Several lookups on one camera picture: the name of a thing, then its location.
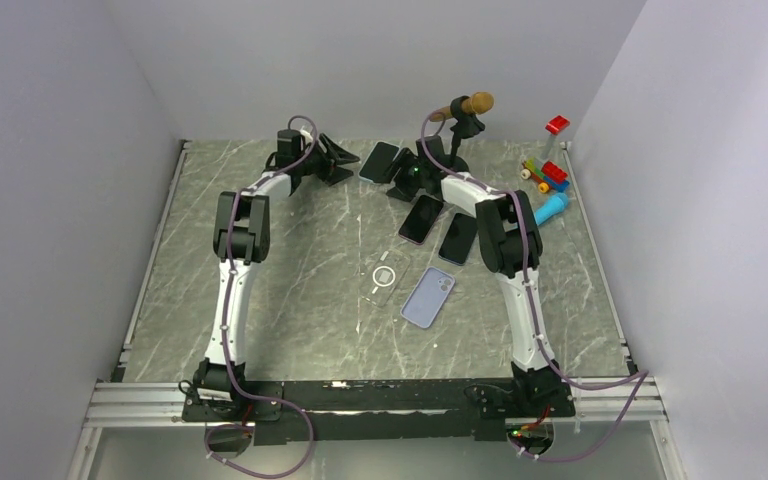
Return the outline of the blue toy microphone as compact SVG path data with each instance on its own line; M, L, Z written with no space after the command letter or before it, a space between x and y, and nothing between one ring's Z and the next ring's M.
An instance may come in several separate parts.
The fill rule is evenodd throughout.
M535 223L538 227L553 217L561 214L569 205L569 197L565 193L554 193L534 212Z

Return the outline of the black microphone stand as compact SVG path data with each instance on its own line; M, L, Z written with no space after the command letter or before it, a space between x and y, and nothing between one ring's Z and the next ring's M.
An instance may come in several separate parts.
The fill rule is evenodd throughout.
M469 167L465 160L458 156L458 150L463 140L471 139L486 129L486 125L477 116L469 116L461 120L455 120L450 128L453 136L450 143L449 159L443 165L454 172L468 172Z

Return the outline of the brown toy microphone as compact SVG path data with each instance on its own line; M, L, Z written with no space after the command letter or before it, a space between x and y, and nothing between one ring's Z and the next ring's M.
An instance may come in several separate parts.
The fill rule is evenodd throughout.
M489 92L476 92L471 96L457 97L429 115L432 122L443 122L449 119L461 120L469 116L482 115L495 105L495 97Z

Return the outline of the colourful toy brick car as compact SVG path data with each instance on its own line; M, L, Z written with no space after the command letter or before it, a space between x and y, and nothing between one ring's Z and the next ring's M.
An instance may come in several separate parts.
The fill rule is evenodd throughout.
M535 157L528 157L522 163L520 176L525 180L534 181L538 191L544 194L550 191L563 193L570 185L566 171L552 161L538 164Z

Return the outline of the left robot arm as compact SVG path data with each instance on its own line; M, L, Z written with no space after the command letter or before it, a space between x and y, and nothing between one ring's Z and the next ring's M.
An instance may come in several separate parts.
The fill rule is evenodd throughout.
M271 206L290 197L307 176L328 186L351 178L348 167L359 160L325 134L285 128L259 178L221 193L212 237L219 293L204 358L192 379L179 384L184 421L238 422L266 401L265 394L245 385L245 334L254 284L270 251Z

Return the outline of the red block on post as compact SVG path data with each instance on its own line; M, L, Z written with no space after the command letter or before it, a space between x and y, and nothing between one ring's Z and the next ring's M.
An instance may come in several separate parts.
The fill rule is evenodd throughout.
M545 129L549 136L544 144L543 149L538 156L541 162L549 160L552 149L557 143L558 136L570 125L570 120L563 115L557 115L547 122Z

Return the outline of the lavender phone case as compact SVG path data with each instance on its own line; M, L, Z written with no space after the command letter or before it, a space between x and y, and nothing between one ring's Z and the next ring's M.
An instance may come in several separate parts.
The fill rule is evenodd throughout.
M453 276L428 267L402 306L401 317L421 329L430 328L454 286Z

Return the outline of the dark blue phone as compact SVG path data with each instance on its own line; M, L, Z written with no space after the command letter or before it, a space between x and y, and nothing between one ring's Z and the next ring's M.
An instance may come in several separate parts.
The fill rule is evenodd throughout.
M467 262L477 231L477 221L474 217L456 213L438 249L438 256L449 263L463 266Z

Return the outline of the dark purple phone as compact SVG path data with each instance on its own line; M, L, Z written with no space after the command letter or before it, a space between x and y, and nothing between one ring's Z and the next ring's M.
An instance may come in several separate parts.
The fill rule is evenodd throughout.
M422 245L434 227L444 203L437 198L422 195L413 204L398 229L398 236L416 245Z

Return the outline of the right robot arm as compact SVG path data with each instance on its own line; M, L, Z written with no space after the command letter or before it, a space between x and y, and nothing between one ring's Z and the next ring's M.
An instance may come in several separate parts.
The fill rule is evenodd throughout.
M423 137L418 152L401 150L389 167L389 196L430 199L461 209L477 223L482 261L499 283L512 334L512 380L508 387L472 386L466 395L484 418L572 417L572 389L545 335L539 299L543 242L527 195L502 191L473 176L460 158L439 160L442 141Z

